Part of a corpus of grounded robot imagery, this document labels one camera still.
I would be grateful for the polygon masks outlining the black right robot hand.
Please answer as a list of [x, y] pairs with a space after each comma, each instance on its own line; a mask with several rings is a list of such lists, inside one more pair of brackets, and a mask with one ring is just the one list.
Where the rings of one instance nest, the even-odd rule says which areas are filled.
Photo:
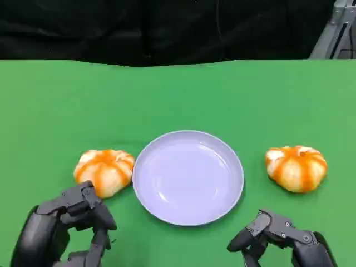
[[260, 266], [259, 259], [269, 244], [292, 248], [293, 266], [338, 266], [321, 233], [297, 229], [290, 218], [265, 209], [260, 209], [256, 218], [234, 236], [227, 250], [240, 251], [245, 266]]

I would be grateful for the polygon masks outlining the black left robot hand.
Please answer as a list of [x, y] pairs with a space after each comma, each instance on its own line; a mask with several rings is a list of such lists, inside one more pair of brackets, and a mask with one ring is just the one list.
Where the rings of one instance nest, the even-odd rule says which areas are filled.
[[[70, 241], [69, 229], [93, 230], [87, 250], [62, 254]], [[60, 196], [35, 206], [16, 242], [11, 266], [100, 266], [111, 248], [108, 231], [116, 222], [90, 181], [69, 187]]]

